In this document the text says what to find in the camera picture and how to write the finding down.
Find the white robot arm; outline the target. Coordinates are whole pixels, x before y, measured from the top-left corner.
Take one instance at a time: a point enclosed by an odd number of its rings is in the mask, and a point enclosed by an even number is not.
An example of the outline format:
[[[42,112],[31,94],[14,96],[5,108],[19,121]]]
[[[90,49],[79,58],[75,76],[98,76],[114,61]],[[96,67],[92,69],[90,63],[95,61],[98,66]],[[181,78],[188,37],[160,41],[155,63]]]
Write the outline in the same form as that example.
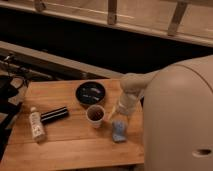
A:
[[[143,102],[143,171],[213,171],[213,55],[127,73],[110,119]]]

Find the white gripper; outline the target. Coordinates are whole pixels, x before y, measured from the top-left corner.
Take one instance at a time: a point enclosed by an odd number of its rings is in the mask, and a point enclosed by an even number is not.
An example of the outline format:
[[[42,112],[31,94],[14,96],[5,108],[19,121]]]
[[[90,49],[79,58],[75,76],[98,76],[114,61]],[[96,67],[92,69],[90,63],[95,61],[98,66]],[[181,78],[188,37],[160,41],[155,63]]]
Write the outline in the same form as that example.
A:
[[[116,102],[116,106],[112,108],[111,112],[108,115],[108,121],[110,121],[116,115],[117,112],[122,115],[131,115],[135,111],[136,104],[141,98],[141,92],[122,92],[118,101]]]

